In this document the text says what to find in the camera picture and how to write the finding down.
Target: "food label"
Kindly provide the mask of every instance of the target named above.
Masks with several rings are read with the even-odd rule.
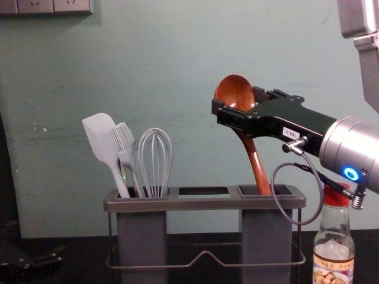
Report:
[[[313,284],[352,284],[354,258],[331,260],[313,253]]]

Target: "spoon handle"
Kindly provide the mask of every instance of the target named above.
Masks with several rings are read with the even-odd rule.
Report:
[[[250,163],[253,167],[255,182],[260,195],[271,195],[271,188],[267,180],[265,169],[256,151],[254,142],[251,138],[244,135],[239,131],[235,131],[238,137],[241,139],[246,152],[248,152]]]

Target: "glass bottle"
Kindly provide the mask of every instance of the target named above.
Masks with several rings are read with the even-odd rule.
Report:
[[[352,284],[355,245],[350,233],[349,199],[327,185],[324,193],[320,230],[313,243],[313,284]]]

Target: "white label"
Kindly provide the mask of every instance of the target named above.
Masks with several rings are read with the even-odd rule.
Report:
[[[290,139],[294,139],[294,140],[300,138],[299,132],[290,130],[287,127],[283,127],[283,135],[290,138]]]

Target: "red bottle cap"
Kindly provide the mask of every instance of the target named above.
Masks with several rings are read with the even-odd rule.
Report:
[[[350,186],[345,183],[338,183],[342,185],[344,188],[349,189]],[[349,198],[343,196],[338,191],[331,188],[329,185],[324,185],[324,204],[335,206],[335,207],[345,207],[349,206]]]

